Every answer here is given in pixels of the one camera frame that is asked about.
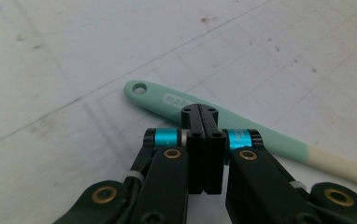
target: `blue ring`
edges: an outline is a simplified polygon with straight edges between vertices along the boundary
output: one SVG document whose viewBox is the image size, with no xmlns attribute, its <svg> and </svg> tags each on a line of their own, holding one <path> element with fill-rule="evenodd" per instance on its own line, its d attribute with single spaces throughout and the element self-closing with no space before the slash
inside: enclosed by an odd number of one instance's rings
<svg viewBox="0 0 357 224">
<path fill-rule="evenodd" d="M 158 128 L 155 131 L 155 147 L 176 147 L 178 145 L 178 130 Z"/>
<path fill-rule="evenodd" d="M 227 132 L 231 151 L 239 147 L 252 147 L 251 136 L 247 129 L 227 129 Z"/>
</svg>

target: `white table surface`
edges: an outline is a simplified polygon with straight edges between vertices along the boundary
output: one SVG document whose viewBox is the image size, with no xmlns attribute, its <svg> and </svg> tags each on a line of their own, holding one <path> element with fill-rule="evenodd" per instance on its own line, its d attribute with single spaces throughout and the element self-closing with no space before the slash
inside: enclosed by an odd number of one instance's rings
<svg viewBox="0 0 357 224">
<path fill-rule="evenodd" d="M 357 161 L 357 1 L 0 0 L 0 223 L 53 222 L 172 127 L 124 97 L 132 79 Z M 188 223 L 230 223 L 224 198 L 190 196 Z"/>
</svg>

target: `toothbrush handle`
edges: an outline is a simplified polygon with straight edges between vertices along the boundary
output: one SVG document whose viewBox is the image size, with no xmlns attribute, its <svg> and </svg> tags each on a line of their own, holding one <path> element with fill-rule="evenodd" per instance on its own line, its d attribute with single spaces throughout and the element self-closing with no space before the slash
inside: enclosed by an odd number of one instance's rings
<svg viewBox="0 0 357 224">
<path fill-rule="evenodd" d="M 136 94 L 136 89 L 143 89 L 143 92 Z M 181 108 L 186 105 L 213 106 L 219 110 L 220 128 L 256 129 L 263 137 L 265 147 L 272 153 L 357 182 L 357 162 L 309 146 L 205 100 L 142 80 L 128 82 L 124 92 L 135 104 L 178 123 L 180 123 Z"/>
</svg>

